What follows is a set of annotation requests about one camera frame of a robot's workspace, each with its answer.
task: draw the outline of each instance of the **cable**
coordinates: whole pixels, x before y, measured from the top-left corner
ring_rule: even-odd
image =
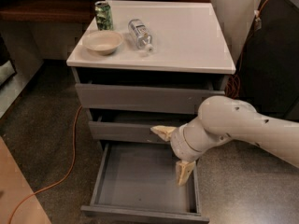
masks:
[[[74,124],[73,124],[73,160],[72,160],[72,163],[71,163],[71,166],[67,172],[67,174],[58,182],[56,183],[53,183],[52,185],[49,185],[43,189],[40,189],[30,195],[28,195],[27,197],[25,197],[23,200],[21,200],[17,205],[16,207],[14,208],[14,210],[12,211],[12,213],[10,214],[9,216],[9,219],[8,219],[8,222],[7,224],[11,224],[11,220],[13,218],[13,216],[15,215],[16,211],[18,210],[18,208],[26,201],[28,200],[29,198],[31,198],[32,196],[35,196],[37,195],[38,193],[44,191],[44,190],[48,190],[48,189],[51,189],[59,184],[61,184],[62,182],[64,182],[68,177],[69,175],[71,174],[73,168],[74,168],[74,164],[75,164],[75,159],[76,159],[76,124],[77,124],[77,120],[78,120],[78,115],[80,113],[80,110],[82,109],[82,106],[79,107],[78,111],[77,111],[77,114],[75,116],[75,120],[74,120]]]
[[[256,21],[260,21],[260,16],[261,16],[261,12],[264,8],[264,6],[269,2],[270,0],[265,0],[263,2],[263,4],[261,5],[260,10],[258,10],[258,13],[256,15]],[[235,74],[230,75],[228,81],[227,81],[227,85],[224,89],[225,95],[227,97],[230,97],[232,99],[235,99],[238,97],[240,89],[241,89],[241,80],[240,77],[238,75],[238,73],[241,71],[241,66],[242,66],[242,61],[243,61],[243,53],[244,53],[244,48],[247,44],[247,42],[251,39],[251,37],[254,35],[255,33],[255,29],[253,30],[253,32],[248,36],[248,38],[246,39],[244,46],[242,48],[241,51],[241,55],[240,55],[240,60],[239,60],[239,67],[237,69],[237,71],[235,72]]]

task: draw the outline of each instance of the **silver can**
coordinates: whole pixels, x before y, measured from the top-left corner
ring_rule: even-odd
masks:
[[[113,30],[111,7],[107,1],[94,4],[95,20],[99,30]]]

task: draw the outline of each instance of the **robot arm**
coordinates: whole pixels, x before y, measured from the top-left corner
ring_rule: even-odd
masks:
[[[299,123],[261,115],[249,103],[224,96],[206,99],[198,116],[187,124],[151,130],[170,141],[181,159],[177,163],[179,185],[186,183],[201,155],[233,139],[258,146],[299,168]]]

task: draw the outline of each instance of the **drawer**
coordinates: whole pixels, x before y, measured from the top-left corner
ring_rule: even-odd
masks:
[[[178,158],[169,145],[108,143],[90,205],[100,219],[143,223],[208,223],[200,214],[197,172],[177,186]]]
[[[95,120],[89,126],[93,139],[164,144],[150,128],[155,125],[178,127],[195,115],[112,110],[92,110]]]
[[[76,84],[84,108],[196,114],[207,97],[224,91]]]

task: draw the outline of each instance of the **can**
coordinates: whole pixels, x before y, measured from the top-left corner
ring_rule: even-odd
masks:
[[[107,1],[94,4],[95,20],[99,30],[113,30],[111,6]]]

